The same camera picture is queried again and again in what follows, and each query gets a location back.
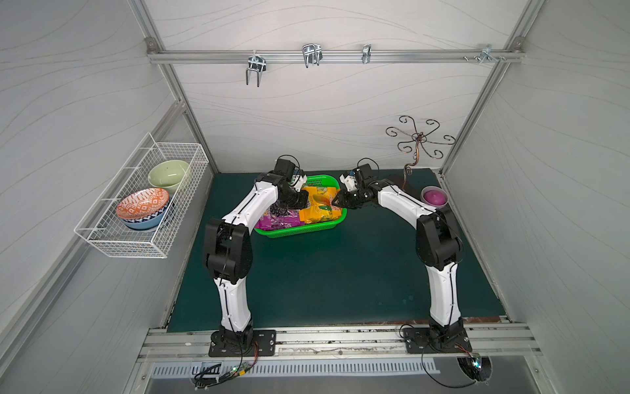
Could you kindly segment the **green plastic basket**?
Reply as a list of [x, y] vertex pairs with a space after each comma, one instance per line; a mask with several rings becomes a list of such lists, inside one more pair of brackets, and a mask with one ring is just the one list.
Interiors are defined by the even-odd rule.
[[[329, 175], [314, 175], [308, 176], [308, 180], [305, 183], [306, 186], [323, 186], [323, 187], [334, 187], [339, 190], [339, 182], [335, 180], [332, 176]], [[262, 236], [266, 236], [268, 238], [281, 238], [287, 236], [297, 236], [305, 233], [315, 232], [315, 231], [325, 231], [331, 230], [336, 227], [338, 224], [341, 224], [347, 216], [347, 210], [343, 208], [343, 214], [341, 218], [335, 221], [326, 222], [326, 223], [316, 223], [311, 225], [303, 225], [298, 228], [289, 228], [278, 231], [261, 231], [259, 229], [254, 228], [256, 233]]]

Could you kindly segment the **yellow corn candy bag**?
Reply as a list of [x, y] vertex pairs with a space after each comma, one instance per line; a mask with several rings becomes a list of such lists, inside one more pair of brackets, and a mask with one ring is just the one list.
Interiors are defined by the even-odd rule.
[[333, 205], [338, 190], [334, 187], [306, 186], [308, 192], [308, 207], [299, 211], [300, 221], [305, 225], [326, 223], [338, 220], [343, 209]]

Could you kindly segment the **purple grape candy bag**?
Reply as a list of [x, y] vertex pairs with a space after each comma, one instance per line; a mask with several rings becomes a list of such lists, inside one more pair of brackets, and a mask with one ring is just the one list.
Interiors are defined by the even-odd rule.
[[298, 228], [305, 223], [300, 219], [300, 211], [275, 203], [271, 205], [259, 219], [255, 228], [261, 231], [278, 231]]

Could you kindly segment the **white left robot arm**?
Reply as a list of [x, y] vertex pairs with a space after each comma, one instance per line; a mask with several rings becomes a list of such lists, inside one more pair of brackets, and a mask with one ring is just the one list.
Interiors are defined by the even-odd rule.
[[297, 158], [283, 154], [272, 171], [256, 177], [249, 194], [231, 212], [206, 225], [204, 264], [217, 286], [221, 328], [227, 333], [243, 336], [252, 326], [246, 294], [246, 277], [254, 260], [252, 232], [275, 203], [288, 209], [306, 208], [308, 193], [303, 190], [306, 181]]

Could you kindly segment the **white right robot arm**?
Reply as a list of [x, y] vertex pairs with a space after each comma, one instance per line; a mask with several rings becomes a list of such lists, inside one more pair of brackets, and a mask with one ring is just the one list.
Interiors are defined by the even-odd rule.
[[416, 231], [416, 254], [428, 271], [430, 325], [440, 332], [457, 327], [461, 313], [456, 277], [464, 247], [451, 209], [423, 203], [377, 176], [368, 164], [343, 172], [333, 205], [352, 209], [375, 203], [410, 224]]

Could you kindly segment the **grey bowl purple inside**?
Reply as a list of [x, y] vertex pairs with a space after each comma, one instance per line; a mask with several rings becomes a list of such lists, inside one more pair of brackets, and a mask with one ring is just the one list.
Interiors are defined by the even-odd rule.
[[426, 186], [421, 191], [421, 200], [435, 208], [444, 208], [449, 203], [449, 197], [440, 187]]

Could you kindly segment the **black metal jewelry stand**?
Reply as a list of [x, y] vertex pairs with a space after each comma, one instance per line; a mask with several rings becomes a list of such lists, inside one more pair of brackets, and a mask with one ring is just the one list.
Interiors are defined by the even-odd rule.
[[403, 125], [409, 123], [413, 130], [405, 131], [397, 126], [389, 126], [385, 129], [385, 133], [391, 138], [403, 138], [402, 141], [397, 143], [398, 151], [412, 155], [413, 161], [403, 166], [403, 183], [401, 188], [405, 189], [410, 176], [413, 174], [413, 169], [421, 159], [421, 153], [424, 153], [430, 159], [444, 159], [445, 153], [441, 150], [441, 146], [451, 147], [455, 145], [457, 139], [452, 135], [445, 134], [441, 139], [433, 140], [433, 135], [441, 128], [441, 123], [436, 119], [429, 118], [424, 122], [430, 128], [429, 131], [421, 131], [412, 116], [400, 115], [398, 120]]

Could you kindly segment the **double prong metal hook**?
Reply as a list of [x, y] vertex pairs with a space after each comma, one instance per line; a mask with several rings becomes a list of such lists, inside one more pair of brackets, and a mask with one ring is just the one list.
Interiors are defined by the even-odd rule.
[[267, 70], [267, 61], [264, 57], [253, 54], [248, 58], [247, 68], [245, 71], [245, 83], [249, 85], [253, 76], [255, 76], [256, 86], [259, 87], [262, 81], [262, 75]]

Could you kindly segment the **light green bowl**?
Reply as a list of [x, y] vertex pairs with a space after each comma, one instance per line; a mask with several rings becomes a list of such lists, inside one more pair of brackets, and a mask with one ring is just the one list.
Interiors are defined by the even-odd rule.
[[162, 188], [169, 195], [175, 193], [188, 181], [190, 164], [183, 160], [168, 160], [153, 167], [148, 174], [152, 187]]

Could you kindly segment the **looped metal hook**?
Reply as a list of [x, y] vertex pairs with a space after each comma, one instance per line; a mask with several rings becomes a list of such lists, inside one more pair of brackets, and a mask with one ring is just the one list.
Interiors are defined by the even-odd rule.
[[319, 66], [323, 59], [323, 49], [320, 44], [305, 44], [302, 48], [302, 54], [306, 68], [311, 65]]

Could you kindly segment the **small metal hook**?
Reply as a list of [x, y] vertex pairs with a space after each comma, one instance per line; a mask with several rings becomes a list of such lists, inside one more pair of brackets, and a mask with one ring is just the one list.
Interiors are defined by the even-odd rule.
[[362, 64], [369, 64], [371, 62], [372, 45], [364, 44], [362, 49]]

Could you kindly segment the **blue bowl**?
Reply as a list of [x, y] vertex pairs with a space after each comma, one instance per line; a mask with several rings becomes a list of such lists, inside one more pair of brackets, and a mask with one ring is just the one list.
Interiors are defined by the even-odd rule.
[[156, 213], [153, 213], [147, 217], [134, 219], [134, 220], [123, 220], [120, 221], [128, 228], [136, 231], [146, 231], [157, 227], [164, 217], [166, 210], [162, 210]]

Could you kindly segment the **orange patterned bowl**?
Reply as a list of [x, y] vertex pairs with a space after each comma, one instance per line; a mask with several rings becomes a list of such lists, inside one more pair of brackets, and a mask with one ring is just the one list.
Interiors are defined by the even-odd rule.
[[128, 195], [116, 207], [116, 216], [123, 220], [147, 217], [167, 206], [169, 193], [162, 188], [148, 188]]

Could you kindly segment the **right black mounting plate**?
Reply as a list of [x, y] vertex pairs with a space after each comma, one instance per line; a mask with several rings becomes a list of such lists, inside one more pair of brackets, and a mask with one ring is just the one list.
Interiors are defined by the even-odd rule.
[[444, 327], [433, 323], [428, 327], [413, 327], [405, 324], [400, 327], [399, 335], [404, 340], [408, 354], [473, 353], [471, 341], [461, 322]]

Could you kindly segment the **black mounting plate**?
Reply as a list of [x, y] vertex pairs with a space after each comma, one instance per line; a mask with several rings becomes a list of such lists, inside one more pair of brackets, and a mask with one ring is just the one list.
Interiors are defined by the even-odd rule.
[[444, 327], [433, 323], [428, 327], [413, 327], [405, 324], [400, 327], [399, 335], [404, 340], [408, 354], [473, 353], [471, 341], [461, 322]]
[[233, 332], [221, 328], [211, 335], [208, 356], [219, 357], [262, 357], [276, 353], [277, 332], [248, 328], [244, 332]]

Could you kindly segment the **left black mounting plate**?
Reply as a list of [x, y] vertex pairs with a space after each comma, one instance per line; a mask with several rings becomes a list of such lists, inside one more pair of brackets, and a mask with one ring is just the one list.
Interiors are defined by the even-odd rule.
[[277, 332], [248, 328], [244, 332], [233, 332], [221, 328], [211, 335], [208, 356], [219, 357], [262, 357], [276, 353]]

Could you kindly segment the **right metal peg hook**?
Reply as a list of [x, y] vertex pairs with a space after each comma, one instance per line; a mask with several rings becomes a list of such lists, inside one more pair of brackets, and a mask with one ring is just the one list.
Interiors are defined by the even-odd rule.
[[494, 55], [492, 52], [492, 46], [490, 45], [484, 47], [478, 55], [474, 57], [463, 56], [462, 59], [464, 62], [475, 62], [479, 65], [484, 63], [499, 64], [507, 61], [505, 56]]

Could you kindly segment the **white vented strip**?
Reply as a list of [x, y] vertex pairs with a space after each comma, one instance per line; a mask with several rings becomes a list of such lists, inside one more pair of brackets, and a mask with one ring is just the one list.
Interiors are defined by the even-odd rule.
[[[210, 379], [230, 372], [237, 361], [163, 362], [154, 365], [153, 379], [193, 379], [204, 369]], [[416, 374], [440, 374], [433, 358], [410, 359], [350, 359], [350, 360], [296, 360], [259, 361], [244, 376], [246, 378], [279, 377], [377, 377]]]

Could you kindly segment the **round black floor port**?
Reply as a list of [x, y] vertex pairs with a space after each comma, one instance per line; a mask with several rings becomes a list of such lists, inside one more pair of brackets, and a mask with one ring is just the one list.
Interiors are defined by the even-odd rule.
[[489, 357], [459, 357], [458, 365], [462, 372], [476, 382], [487, 382], [492, 377], [492, 361]]

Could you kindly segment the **aluminium wall rail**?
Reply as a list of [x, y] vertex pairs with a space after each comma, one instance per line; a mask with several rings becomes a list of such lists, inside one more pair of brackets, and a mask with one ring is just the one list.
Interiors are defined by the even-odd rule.
[[[264, 57], [267, 66], [301, 64], [305, 66], [302, 49], [297, 50], [167, 50], [162, 49], [154, 37], [144, 40], [147, 56], [152, 64], [165, 65], [239, 65], [248, 63], [253, 54]], [[362, 64], [362, 48], [337, 50], [323, 49], [323, 64]], [[463, 56], [474, 57], [480, 49], [374, 49], [369, 64], [448, 64], [464, 62]], [[506, 62], [521, 62], [525, 52], [515, 46], [510, 49], [494, 49], [494, 55], [505, 56]]]

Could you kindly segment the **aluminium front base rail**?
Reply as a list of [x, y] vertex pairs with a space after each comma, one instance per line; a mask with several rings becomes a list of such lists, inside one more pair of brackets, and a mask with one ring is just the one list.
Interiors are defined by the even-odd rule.
[[[272, 360], [409, 357], [399, 325], [277, 328]], [[483, 356], [540, 356], [526, 323], [473, 323], [466, 327], [472, 349]], [[206, 361], [210, 331], [168, 333], [151, 329], [137, 361]]]

